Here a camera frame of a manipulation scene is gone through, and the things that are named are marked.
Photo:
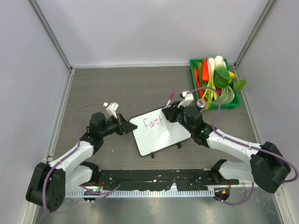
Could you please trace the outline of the white whiteboard black frame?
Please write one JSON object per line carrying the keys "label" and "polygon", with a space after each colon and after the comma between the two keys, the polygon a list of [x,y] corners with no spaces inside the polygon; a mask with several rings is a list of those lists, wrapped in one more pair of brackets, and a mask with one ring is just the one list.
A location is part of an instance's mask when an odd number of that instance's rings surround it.
{"label": "white whiteboard black frame", "polygon": [[133,130],[133,137],[140,156],[147,156],[191,137],[178,122],[169,122],[162,108],[132,117],[129,122],[137,126]]}

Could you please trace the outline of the magenta capped white marker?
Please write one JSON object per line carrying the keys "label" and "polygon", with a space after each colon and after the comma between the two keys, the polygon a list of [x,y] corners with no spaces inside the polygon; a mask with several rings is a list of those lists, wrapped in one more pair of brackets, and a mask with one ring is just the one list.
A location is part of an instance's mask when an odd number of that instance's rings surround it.
{"label": "magenta capped white marker", "polygon": [[171,103],[171,101],[172,101],[172,99],[174,97],[174,94],[175,94],[175,91],[172,91],[171,94],[170,94],[170,96],[169,96],[169,98],[168,98],[168,101],[167,101],[167,103],[165,105],[166,108],[170,105],[170,103]]}

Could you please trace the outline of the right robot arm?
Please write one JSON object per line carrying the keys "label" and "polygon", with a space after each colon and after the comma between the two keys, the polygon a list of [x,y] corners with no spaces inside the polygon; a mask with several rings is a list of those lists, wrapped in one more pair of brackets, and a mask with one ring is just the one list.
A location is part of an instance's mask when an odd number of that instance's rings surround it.
{"label": "right robot arm", "polygon": [[179,123],[198,145],[230,154],[240,162],[219,160],[213,167],[211,179],[216,184],[226,180],[252,182],[268,193],[275,193],[286,181],[291,167],[271,142],[262,145],[230,136],[204,122],[195,106],[180,107],[178,102],[162,109],[166,119]]}

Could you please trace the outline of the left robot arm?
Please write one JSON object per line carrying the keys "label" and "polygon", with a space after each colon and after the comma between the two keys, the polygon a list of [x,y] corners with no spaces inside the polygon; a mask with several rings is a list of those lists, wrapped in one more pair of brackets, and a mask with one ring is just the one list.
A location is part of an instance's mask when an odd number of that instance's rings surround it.
{"label": "left robot arm", "polygon": [[95,186],[100,179],[99,167],[86,160],[103,145],[104,137],[125,135],[137,125],[125,120],[121,114],[106,118],[101,112],[91,116],[86,132],[79,142],[58,159],[36,165],[26,193],[26,200],[42,206],[47,212],[56,211],[65,196],[84,183]]}

